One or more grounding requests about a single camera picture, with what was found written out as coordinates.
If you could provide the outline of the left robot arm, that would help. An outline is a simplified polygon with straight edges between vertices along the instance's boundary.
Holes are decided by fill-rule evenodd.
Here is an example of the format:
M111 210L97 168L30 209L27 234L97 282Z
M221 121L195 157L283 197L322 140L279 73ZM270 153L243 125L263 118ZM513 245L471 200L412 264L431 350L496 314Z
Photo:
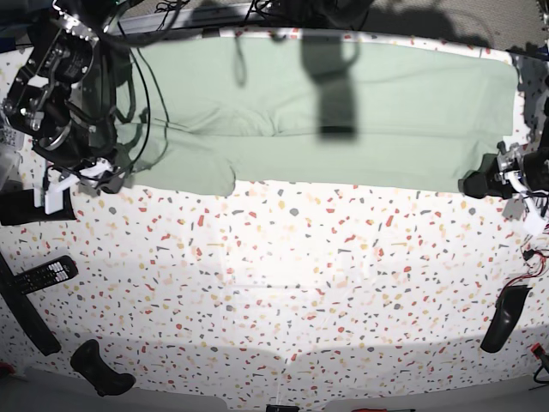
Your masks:
M527 216L548 220L548 49L528 44L526 49L509 49L519 75L518 91L522 93L522 116L528 127L525 143L498 145L500 180L512 186L525 203Z

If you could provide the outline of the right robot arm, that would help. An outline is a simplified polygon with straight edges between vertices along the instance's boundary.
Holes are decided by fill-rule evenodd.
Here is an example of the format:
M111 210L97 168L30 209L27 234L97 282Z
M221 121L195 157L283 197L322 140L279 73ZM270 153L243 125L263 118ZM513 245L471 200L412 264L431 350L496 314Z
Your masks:
M38 25L27 62L2 103L8 124L33 139L33 150L59 172L106 193L120 191L131 169L118 150L112 48L103 40L131 1L55 1ZM98 113L72 102L72 88L98 65Z

